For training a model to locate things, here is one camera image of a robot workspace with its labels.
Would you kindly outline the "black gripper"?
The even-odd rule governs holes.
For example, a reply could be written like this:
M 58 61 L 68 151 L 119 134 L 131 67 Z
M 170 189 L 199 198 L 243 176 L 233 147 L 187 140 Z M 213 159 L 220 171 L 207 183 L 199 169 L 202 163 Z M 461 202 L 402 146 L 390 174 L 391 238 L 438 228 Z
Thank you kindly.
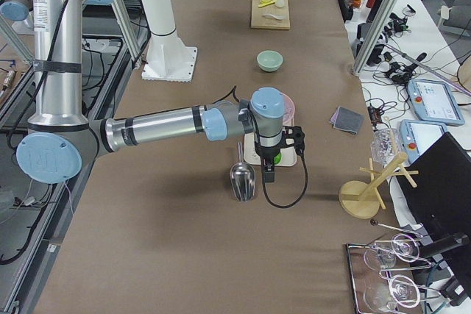
M 280 133 L 273 137 L 254 134 L 255 151 L 261 158 L 262 178 L 264 183 L 275 182 L 274 157 L 281 149 L 293 147 L 297 156 L 305 151 L 305 133 L 300 126 L 282 126 Z

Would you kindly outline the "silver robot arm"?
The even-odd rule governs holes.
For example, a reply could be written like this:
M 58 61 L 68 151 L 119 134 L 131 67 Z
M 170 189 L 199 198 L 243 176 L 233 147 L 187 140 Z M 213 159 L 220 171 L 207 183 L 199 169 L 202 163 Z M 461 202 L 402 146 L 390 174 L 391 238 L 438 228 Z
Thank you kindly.
M 211 141 L 253 134 L 266 182 L 275 179 L 275 157 L 282 149 L 292 147 L 303 155 L 304 133 L 298 126 L 283 124 L 283 95 L 274 88 L 260 88 L 238 104 L 217 101 L 117 120 L 87 119 L 82 111 L 85 1 L 32 0 L 35 114 L 15 148 L 17 162 L 30 178 L 46 184 L 64 182 L 103 154 L 197 133 Z

